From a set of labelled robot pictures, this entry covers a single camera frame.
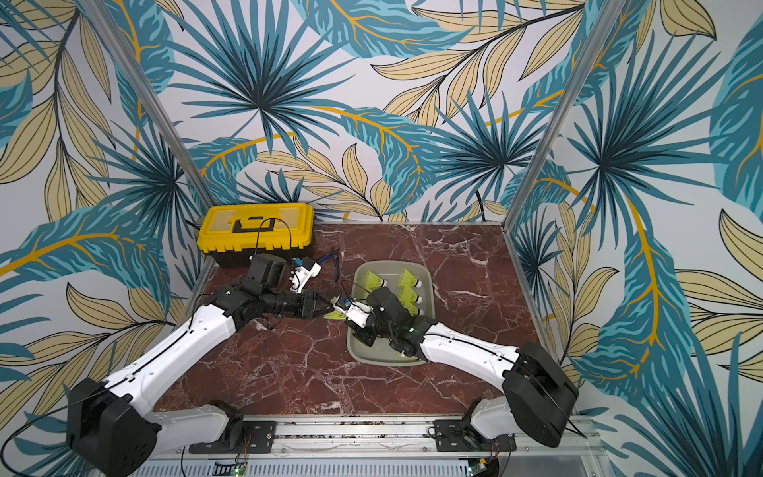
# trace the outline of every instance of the pliers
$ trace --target pliers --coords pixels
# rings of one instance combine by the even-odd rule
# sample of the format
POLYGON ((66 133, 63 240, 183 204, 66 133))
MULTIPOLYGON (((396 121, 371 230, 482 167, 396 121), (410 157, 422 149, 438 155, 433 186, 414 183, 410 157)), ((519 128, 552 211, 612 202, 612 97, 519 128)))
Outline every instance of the pliers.
POLYGON ((323 264, 328 261, 329 258, 333 257, 334 259, 334 266, 336 267, 336 275, 334 276, 334 282, 339 281, 339 250, 336 248, 331 249, 329 253, 325 253, 320 259, 316 260, 315 263, 317 263, 320 266, 323 266, 323 264))

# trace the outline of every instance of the yellow shuttlecock feathers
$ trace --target yellow shuttlecock feathers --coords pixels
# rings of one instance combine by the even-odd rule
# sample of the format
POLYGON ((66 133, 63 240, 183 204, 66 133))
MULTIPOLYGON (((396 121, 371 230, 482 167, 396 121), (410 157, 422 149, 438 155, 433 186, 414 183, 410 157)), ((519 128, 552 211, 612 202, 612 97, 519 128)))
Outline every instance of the yellow shuttlecock feathers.
POLYGON ((408 303, 421 303, 423 299, 417 295, 410 286, 404 286, 400 291, 400 301, 408 303))
POLYGON ((416 278, 413 273, 408 271, 408 269, 404 269, 403 274, 400 275, 400 279, 398 280, 398 286, 420 287, 421 280, 416 278))
POLYGON ((346 320, 347 317, 343 314, 339 313, 338 311, 331 311, 330 313, 326 313, 324 315, 324 318, 327 320, 346 320))
POLYGON ((366 272, 363 286, 365 286, 370 292, 372 292, 373 290, 376 290, 379 287, 387 286, 387 280, 382 280, 374 272, 366 272))
POLYGON ((416 308, 416 305, 413 303, 410 303, 409 301, 401 301, 401 303, 408 310, 408 313, 410 313, 411 316, 417 316, 421 314, 421 310, 416 308))

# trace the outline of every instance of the wall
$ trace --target wall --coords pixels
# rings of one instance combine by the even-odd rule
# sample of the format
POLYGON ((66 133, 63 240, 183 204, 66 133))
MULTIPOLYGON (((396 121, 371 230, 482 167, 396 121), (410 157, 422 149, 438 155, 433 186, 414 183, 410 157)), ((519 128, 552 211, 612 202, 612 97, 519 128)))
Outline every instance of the wall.
POLYGON ((600 0, 519 5, 178 2, 173 61, 145 68, 221 203, 474 221, 482 201, 500 220, 600 0))
POLYGON ((511 240, 618 475, 761 475, 763 5, 639 3, 511 240))
MULTIPOLYGON (((185 223, 199 210, 172 154, 131 114, 133 92, 75 3, 38 3, 0 2, 2 441, 164 338, 201 265, 185 223)), ((167 28, 152 2, 125 2, 125 15, 144 38, 167 28)), ((86 467, 63 445, 65 416, 13 440, 8 463, 86 467)))

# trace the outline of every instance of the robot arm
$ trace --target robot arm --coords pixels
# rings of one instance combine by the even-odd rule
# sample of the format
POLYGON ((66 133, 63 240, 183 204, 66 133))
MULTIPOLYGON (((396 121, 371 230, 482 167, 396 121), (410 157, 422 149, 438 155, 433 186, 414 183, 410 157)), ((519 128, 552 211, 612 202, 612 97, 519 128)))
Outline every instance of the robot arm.
POLYGON ((249 272, 208 299, 148 353, 101 382, 84 379, 69 393, 66 442, 109 477, 134 472, 150 456, 195 443, 240 442, 240 414, 223 403, 154 413, 165 391, 207 352, 264 313, 309 319, 330 310, 312 291, 279 291, 286 261, 253 257, 249 272))
POLYGON ((465 416, 480 438, 521 431, 546 446, 559 445, 578 390, 538 344, 502 346, 412 317, 386 287, 371 292, 365 304, 343 295, 334 308, 367 346, 388 338, 405 356, 453 366, 500 389, 504 397, 480 401, 465 416))

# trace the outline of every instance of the toolbox handle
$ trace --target toolbox handle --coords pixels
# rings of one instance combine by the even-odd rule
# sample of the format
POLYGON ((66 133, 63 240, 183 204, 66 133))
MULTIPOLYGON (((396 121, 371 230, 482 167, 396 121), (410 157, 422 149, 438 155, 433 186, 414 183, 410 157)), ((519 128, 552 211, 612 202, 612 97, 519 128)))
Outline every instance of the toolbox handle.
POLYGON ((259 216, 259 217, 250 217, 247 221, 257 221, 257 220, 262 221, 259 227, 245 228, 244 226, 241 225, 241 220, 236 219, 236 221, 233 223, 232 233, 243 234, 248 232, 273 232, 273 230, 275 229, 275 221, 277 220, 275 218, 266 219, 262 216, 259 216))

